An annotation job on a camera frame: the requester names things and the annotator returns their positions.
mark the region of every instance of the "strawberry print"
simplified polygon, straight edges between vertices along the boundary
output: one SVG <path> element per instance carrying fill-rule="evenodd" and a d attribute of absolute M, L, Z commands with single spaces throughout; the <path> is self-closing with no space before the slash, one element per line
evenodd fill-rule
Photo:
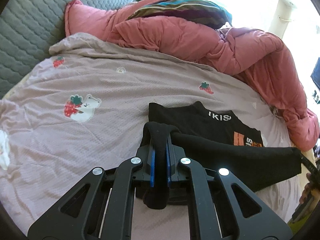
<path fill-rule="evenodd" d="M 53 62 L 53 66 L 54 67 L 59 67 L 60 65 L 62 65 L 64 63 L 64 57 L 58 57 L 54 62 Z"/>
<path fill-rule="evenodd" d="M 82 104 L 82 97 L 75 95 L 75 96 L 71 96 L 70 100 L 67 101 L 67 103 L 64 106 L 64 115 L 66 117 L 70 117 L 72 114 L 76 114 L 79 112 L 79 110 L 77 110 L 77 107 L 80 107 Z"/>
<path fill-rule="evenodd" d="M 199 89 L 206 91 L 208 94 L 213 94 L 213 92 L 211 91 L 211 88 L 209 87 L 209 84 L 207 82 L 202 82 Z"/>

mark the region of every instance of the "white object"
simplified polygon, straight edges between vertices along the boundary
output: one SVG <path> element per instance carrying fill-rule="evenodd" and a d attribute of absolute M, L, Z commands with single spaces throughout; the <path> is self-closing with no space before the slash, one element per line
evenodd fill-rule
<path fill-rule="evenodd" d="M 94 175 L 100 175 L 102 172 L 103 172 L 103 170 L 102 170 L 100 167 L 94 168 L 94 169 L 92 170 L 92 173 L 93 173 Z"/>
<path fill-rule="evenodd" d="M 190 164 L 191 163 L 191 160 L 189 158 L 182 158 L 181 159 L 181 163 L 183 164 Z"/>
<path fill-rule="evenodd" d="M 10 164 L 10 146 L 8 135 L 5 131 L 0 130 L 0 167 L 5 171 L 8 169 Z"/>
<path fill-rule="evenodd" d="M 262 142 L 263 142 L 263 146 L 267 147 L 268 141 L 267 141 L 266 137 L 263 134 L 261 134 L 261 139 L 262 139 Z"/>
<path fill-rule="evenodd" d="M 221 168 L 218 170 L 218 172 L 220 173 L 220 175 L 222 176 L 228 176 L 229 175 L 229 170 L 226 168 Z"/>
<path fill-rule="evenodd" d="M 141 159 L 139 157 L 133 157 L 131 159 L 131 163 L 133 163 L 133 164 L 138 164 L 140 162 L 141 162 Z"/>

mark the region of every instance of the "black cloth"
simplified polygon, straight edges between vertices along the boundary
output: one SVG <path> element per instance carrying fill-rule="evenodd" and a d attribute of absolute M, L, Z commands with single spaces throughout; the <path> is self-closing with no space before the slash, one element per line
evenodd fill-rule
<path fill-rule="evenodd" d="M 173 145 L 182 147 L 187 157 L 203 167 L 217 170 L 227 168 L 252 191 L 258 191 L 301 173 L 300 151 L 297 148 L 265 148 L 233 146 L 199 136 L 186 135 L 172 126 L 146 123 L 141 146 L 152 140 L 156 152 L 155 187 L 136 189 L 136 196 L 153 209 L 169 204 L 186 204 L 185 190 L 170 190 L 166 183 L 165 144 L 169 134 Z"/>
<path fill-rule="evenodd" d="M 172 133 L 171 140 L 204 168 L 226 168 L 252 191 L 301 173 L 297 148 L 233 146 L 181 133 Z"/>
<path fill-rule="evenodd" d="M 166 143 L 169 134 L 173 131 L 179 132 L 172 125 L 156 122 L 148 122 L 143 127 L 141 146 L 148 145 L 152 141 L 156 153 L 154 187 L 142 192 L 143 203 L 152 209 L 164 209 L 169 199 Z"/>
<path fill-rule="evenodd" d="M 183 134 L 224 144 L 263 146 L 261 132 L 242 123 L 232 111 L 216 113 L 199 101 L 172 108 L 150 103 L 149 121 L 174 125 Z"/>

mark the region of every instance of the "pink comforter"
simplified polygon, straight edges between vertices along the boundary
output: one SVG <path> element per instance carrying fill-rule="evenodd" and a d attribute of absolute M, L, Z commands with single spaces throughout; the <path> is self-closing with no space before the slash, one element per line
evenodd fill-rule
<path fill-rule="evenodd" d="M 142 0 L 118 11 L 98 10 L 74 0 L 66 8 L 66 35 L 87 32 L 122 47 L 148 49 L 206 64 L 245 82 L 278 108 L 290 139 L 302 151 L 319 136 L 317 116 L 307 109 L 289 49 L 277 36 L 261 30 L 214 30 L 182 18 L 156 16 L 126 20 Z"/>

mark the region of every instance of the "gray quilted mattress pad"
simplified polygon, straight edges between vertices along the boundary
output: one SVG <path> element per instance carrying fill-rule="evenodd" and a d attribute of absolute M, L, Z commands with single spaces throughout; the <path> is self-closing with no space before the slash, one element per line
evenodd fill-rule
<path fill-rule="evenodd" d="M 0 15 L 0 98 L 65 37 L 64 10 L 71 0 L 9 0 Z M 136 0 L 81 0 L 110 10 Z"/>

